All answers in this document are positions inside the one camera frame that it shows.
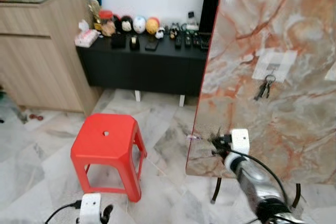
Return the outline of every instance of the remote control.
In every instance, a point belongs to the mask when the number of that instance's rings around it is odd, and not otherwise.
[[[175,39],[175,48],[181,48],[182,45],[182,38],[180,36],[177,36]]]
[[[200,39],[198,37],[193,38],[193,46],[194,47],[199,47],[200,46]]]
[[[184,45],[185,47],[191,47],[191,37],[189,35],[184,38]]]

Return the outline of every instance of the phone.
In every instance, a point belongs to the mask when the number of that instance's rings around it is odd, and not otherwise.
[[[159,44],[158,40],[152,41],[152,42],[148,42],[147,45],[145,46],[145,50],[147,51],[155,51],[157,46]]]

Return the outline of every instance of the key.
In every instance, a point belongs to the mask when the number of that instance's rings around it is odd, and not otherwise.
[[[264,96],[264,93],[267,89],[267,81],[264,81],[264,83],[259,87],[259,93],[257,94],[256,97],[254,97],[254,100],[258,101],[259,98],[262,98]]]
[[[266,84],[266,89],[267,89],[266,98],[269,98],[269,92],[271,90],[271,86],[272,86],[273,82],[275,82],[275,79],[276,79],[275,76],[272,75],[272,74],[269,74],[265,78],[265,81],[267,81],[267,84]]]

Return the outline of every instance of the black cabinet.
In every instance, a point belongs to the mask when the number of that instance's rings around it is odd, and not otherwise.
[[[160,40],[156,51],[146,51],[148,35],[140,35],[140,50],[131,51],[129,39],[123,49],[112,49],[110,38],[98,38],[90,48],[77,47],[91,86],[199,94],[206,52],[184,46],[175,49],[168,37]]]

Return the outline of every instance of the marble board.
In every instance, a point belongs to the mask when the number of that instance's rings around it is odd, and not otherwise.
[[[229,177],[208,138],[247,128],[250,155],[281,180],[335,183],[335,12],[336,0],[219,0],[188,175]]]

